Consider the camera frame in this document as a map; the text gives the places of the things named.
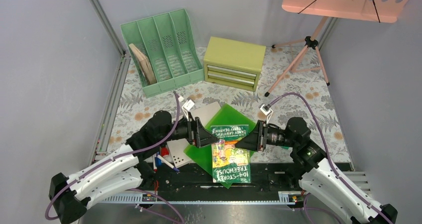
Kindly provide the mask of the green Treehouse book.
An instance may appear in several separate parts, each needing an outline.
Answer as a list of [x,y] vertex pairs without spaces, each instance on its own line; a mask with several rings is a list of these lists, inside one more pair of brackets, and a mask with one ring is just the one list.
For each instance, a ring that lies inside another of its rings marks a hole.
[[213,125],[211,132],[219,138],[211,145],[213,182],[229,186],[233,183],[250,183],[250,151],[235,147],[249,133],[249,126]]

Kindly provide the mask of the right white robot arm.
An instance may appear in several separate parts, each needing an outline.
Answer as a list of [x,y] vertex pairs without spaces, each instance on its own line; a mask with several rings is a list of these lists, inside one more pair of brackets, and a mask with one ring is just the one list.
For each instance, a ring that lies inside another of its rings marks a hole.
[[288,188],[309,192],[334,211],[346,224],[394,224],[398,211],[363,192],[330,162],[327,153],[310,138],[311,130],[301,117],[288,120],[285,129],[259,120],[236,143],[237,148],[263,151],[267,145],[292,148],[293,166],[286,171]]

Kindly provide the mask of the purple cartoon book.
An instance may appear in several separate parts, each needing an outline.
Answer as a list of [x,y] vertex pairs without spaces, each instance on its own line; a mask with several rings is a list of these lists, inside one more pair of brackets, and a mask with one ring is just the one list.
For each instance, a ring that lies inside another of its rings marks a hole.
[[155,74],[153,72],[152,66],[149,62],[149,58],[138,48],[135,44],[130,43],[129,48],[132,51],[132,53],[135,55],[135,58],[137,59],[140,69],[142,71],[142,74],[144,75],[144,78],[148,85],[153,85],[157,83],[157,79],[155,77]]

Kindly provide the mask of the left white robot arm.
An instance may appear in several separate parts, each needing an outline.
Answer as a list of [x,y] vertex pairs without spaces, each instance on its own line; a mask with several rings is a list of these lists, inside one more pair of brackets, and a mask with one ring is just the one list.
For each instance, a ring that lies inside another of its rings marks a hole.
[[172,121],[169,112],[158,111],[111,155],[69,176],[54,175],[50,182],[46,219],[53,219],[49,216],[53,208],[60,223],[71,224],[109,196],[137,187],[150,189],[154,185],[154,172],[145,159],[157,153],[167,141],[181,139],[197,148],[218,141],[191,113],[179,121]]

